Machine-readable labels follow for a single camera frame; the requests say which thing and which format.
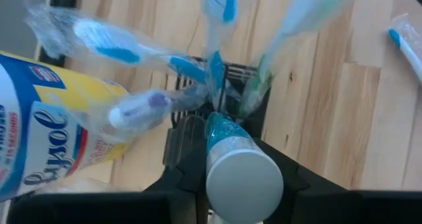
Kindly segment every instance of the toothbrush in plastic packaging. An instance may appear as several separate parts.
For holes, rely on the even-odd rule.
[[[259,107],[276,75],[272,62],[278,51],[294,47],[302,32],[319,30],[331,17],[339,13],[347,0],[293,0],[274,39],[258,60],[258,73],[248,80],[242,95],[239,114],[247,117]]]
[[[87,111],[70,110],[56,96],[50,97],[86,130],[108,142],[126,142],[158,126],[170,113],[198,109],[208,99],[208,90],[204,84],[175,91],[151,89],[114,101],[90,104]]]
[[[239,10],[246,9],[247,5],[253,2],[255,0],[202,0],[202,8],[208,20],[206,39],[208,63],[205,68],[208,77],[206,83],[210,90],[214,109],[218,111],[226,110],[226,97],[223,90],[225,67],[220,55],[220,45],[237,21]]]

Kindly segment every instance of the toothpaste cap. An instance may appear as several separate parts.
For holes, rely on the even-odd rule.
[[[233,150],[219,158],[206,178],[213,210],[229,223],[258,223],[275,211],[282,198],[283,177],[264,152]]]

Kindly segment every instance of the toothbrush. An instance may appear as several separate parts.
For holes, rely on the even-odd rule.
[[[274,79],[275,75],[270,72],[271,62],[279,48],[283,47],[288,39],[301,32],[318,30],[330,16],[336,13],[344,1],[293,0],[282,25],[259,60],[257,75],[247,82],[239,108],[240,116],[246,117],[260,105]]]
[[[160,56],[178,74],[183,74],[199,83],[205,83],[205,72],[190,59],[164,55],[164,53],[138,43],[127,30],[95,20],[79,20],[73,26],[76,37],[99,55],[110,57],[125,64],[134,65],[151,56]]]
[[[237,0],[202,0],[204,13],[208,18],[207,54],[209,73],[208,89],[212,96],[214,109],[226,109],[223,93],[224,64],[219,51],[217,28],[219,25],[229,26],[237,20]]]

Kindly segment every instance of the wood plank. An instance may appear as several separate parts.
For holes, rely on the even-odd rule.
[[[391,4],[405,1],[413,3],[394,5],[391,18],[414,11],[402,7],[415,4],[415,0],[394,0]],[[408,61],[390,42],[384,53],[361,188],[401,189],[418,85]]]
[[[402,182],[404,190],[422,190],[422,88],[419,87],[410,148]]]
[[[166,132],[170,121],[140,136],[123,159],[117,160],[111,184],[127,190],[143,190],[157,181],[164,170],[162,164]]]
[[[267,107],[262,139],[279,151],[297,160],[302,137],[305,108],[313,61],[317,45],[317,33],[303,40],[297,53],[283,62],[272,85]]]
[[[311,89],[302,130],[299,162],[323,174],[328,153],[338,84],[349,43],[350,4],[325,29],[320,31],[316,47]]]
[[[361,184],[379,77],[376,67],[342,69],[323,174],[345,188]]]

